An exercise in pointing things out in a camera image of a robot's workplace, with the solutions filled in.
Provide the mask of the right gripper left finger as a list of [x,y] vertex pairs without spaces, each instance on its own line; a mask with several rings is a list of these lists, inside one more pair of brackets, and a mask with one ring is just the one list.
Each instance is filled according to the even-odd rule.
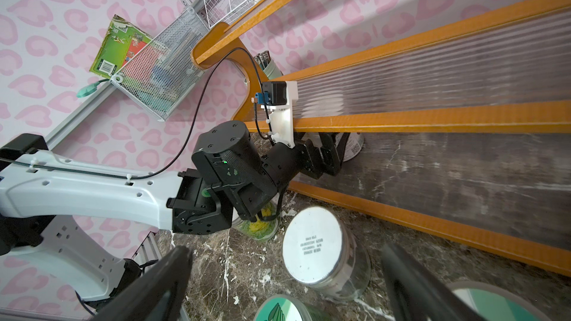
[[191,249],[174,248],[92,319],[179,320],[192,263]]

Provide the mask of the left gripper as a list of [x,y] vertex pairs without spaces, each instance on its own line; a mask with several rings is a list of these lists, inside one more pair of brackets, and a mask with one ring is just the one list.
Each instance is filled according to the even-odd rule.
[[320,135],[321,147],[316,147],[311,139],[303,140],[303,174],[310,178],[320,178],[323,174],[335,176],[343,165],[349,132]]

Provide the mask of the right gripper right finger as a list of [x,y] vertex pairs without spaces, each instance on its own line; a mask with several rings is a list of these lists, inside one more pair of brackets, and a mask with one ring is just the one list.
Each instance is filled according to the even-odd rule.
[[400,246],[384,245],[381,262],[396,320],[483,319]]

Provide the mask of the tall white tin jar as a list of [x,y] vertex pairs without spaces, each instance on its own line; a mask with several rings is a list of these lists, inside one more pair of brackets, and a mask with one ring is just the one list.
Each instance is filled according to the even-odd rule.
[[323,207],[308,207],[293,218],[283,240],[283,261],[293,279],[340,302],[358,299],[370,282],[367,249]]

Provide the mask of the white lid green label jar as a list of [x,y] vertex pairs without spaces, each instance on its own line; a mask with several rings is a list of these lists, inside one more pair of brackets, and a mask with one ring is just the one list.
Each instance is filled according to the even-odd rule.
[[257,219],[257,221],[251,222],[242,220],[238,212],[233,210],[233,229],[257,242],[265,242],[273,238],[278,231],[279,225],[279,217],[276,217],[276,219],[272,221],[261,221]]

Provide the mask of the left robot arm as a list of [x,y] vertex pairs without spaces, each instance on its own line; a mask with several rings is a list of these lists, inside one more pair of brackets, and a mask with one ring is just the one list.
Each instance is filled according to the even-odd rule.
[[1,148],[1,254],[38,262],[100,308],[142,274],[80,230],[77,215],[135,221],[174,233],[209,235],[236,218],[275,220],[267,211],[296,175],[337,175],[349,133],[302,134],[258,153],[246,125],[222,123],[201,134],[193,168],[144,173],[79,163],[54,154],[40,135],[23,134]]

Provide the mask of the orange wooden three-tier shelf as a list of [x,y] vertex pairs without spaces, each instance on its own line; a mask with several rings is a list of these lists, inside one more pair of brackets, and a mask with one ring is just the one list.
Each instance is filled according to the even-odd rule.
[[[240,36],[290,1],[263,0],[240,18],[236,25],[214,25],[193,50],[193,62],[201,68],[210,68],[227,56],[240,67],[250,82],[255,83],[257,75],[249,64],[248,53]],[[526,0],[295,72],[288,75],[288,80],[300,82],[316,78],[319,87],[323,88],[327,74],[349,74],[359,68],[381,65],[390,59],[405,58],[426,48],[456,47],[463,39],[496,34],[502,29],[536,23],[569,10],[570,0]],[[447,108],[440,104],[432,109],[393,108],[389,111],[382,111],[379,104],[374,104],[371,113],[299,118],[293,126],[296,132],[567,134],[570,132],[570,102],[558,99],[538,103],[464,104],[458,108]],[[291,190],[538,268],[562,275],[570,274],[570,253],[561,248],[388,207],[301,182],[292,183]]]

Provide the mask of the mint green pencil cup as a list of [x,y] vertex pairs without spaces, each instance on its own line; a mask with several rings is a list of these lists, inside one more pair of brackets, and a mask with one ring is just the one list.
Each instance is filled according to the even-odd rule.
[[263,72],[269,80],[277,79],[283,75],[280,68],[273,59],[269,61],[268,65],[266,65],[266,67],[263,69]]

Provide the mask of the pencils bundle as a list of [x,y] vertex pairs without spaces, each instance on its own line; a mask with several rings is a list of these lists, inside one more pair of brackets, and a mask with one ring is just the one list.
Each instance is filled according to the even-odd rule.
[[269,51],[263,51],[261,53],[258,53],[257,55],[254,56],[254,60],[263,70],[268,68],[270,63],[272,62],[272,58]]

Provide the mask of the white mesh side basket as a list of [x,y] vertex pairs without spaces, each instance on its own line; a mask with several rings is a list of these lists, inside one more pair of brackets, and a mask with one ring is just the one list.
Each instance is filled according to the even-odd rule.
[[191,7],[163,29],[111,78],[140,107],[167,120],[202,79],[193,49],[208,27]]

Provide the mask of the green red snack bag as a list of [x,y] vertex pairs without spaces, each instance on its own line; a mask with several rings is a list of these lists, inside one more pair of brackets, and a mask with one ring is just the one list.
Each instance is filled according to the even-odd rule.
[[111,78],[153,38],[118,15],[114,15],[90,72]]

